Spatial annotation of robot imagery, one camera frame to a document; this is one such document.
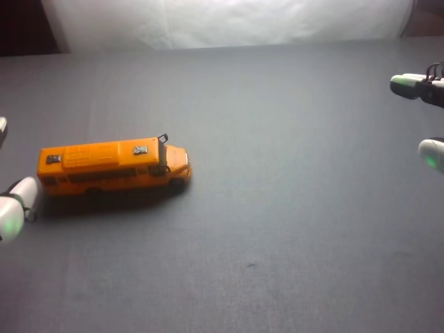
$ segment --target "bus's rear wheel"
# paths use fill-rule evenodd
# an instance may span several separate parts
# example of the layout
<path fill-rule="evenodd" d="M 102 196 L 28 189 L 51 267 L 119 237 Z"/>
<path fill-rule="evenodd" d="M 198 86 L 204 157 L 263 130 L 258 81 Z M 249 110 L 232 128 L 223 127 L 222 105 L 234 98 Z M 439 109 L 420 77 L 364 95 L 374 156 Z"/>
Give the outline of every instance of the bus's rear wheel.
<path fill-rule="evenodd" d="M 168 186 L 174 192 L 181 192 L 185 189 L 185 181 L 182 178 L 172 178 Z"/>
<path fill-rule="evenodd" d="M 98 196 L 102 192 L 103 190 L 100 187 L 90 187 L 89 189 L 86 190 L 86 194 L 88 196 Z"/>

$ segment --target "bus roof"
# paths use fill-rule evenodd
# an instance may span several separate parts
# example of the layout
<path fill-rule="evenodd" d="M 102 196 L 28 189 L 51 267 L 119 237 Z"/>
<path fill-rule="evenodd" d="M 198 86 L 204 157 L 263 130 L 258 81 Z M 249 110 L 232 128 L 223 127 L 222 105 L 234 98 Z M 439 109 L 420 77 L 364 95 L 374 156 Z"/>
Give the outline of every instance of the bus roof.
<path fill-rule="evenodd" d="M 154 165 L 159 163 L 157 137 L 43 148 L 37 174 L 57 175 Z"/>

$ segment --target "white backdrop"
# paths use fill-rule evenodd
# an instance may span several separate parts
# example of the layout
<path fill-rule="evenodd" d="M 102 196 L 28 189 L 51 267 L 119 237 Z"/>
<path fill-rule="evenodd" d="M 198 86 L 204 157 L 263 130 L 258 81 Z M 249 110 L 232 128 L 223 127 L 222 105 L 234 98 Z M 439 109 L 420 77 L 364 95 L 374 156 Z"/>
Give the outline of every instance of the white backdrop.
<path fill-rule="evenodd" d="M 63 51 L 396 38 L 413 0 L 42 0 Z"/>

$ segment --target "orange bus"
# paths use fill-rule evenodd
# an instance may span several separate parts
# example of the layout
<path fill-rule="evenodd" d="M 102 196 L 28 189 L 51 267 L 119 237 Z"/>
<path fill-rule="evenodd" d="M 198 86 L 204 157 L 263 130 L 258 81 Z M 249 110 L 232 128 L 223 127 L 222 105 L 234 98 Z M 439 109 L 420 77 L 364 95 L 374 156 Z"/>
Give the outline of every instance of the orange bus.
<path fill-rule="evenodd" d="M 168 135 L 98 144 L 44 148 L 37 176 L 50 196 L 99 193 L 169 185 L 182 189 L 191 178 L 183 148 Z"/>

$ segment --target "tabletop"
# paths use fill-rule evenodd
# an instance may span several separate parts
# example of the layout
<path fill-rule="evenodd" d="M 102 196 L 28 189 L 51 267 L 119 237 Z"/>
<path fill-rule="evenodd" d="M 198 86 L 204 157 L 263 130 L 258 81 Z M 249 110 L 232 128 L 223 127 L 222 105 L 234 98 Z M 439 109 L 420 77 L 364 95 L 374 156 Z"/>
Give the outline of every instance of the tabletop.
<path fill-rule="evenodd" d="M 2 332 L 441 333 L 444 177 L 417 149 L 444 110 L 389 81 L 443 42 L 0 59 L 0 188 L 41 148 L 163 133 L 194 168 L 162 200 L 45 200 L 0 248 Z"/>

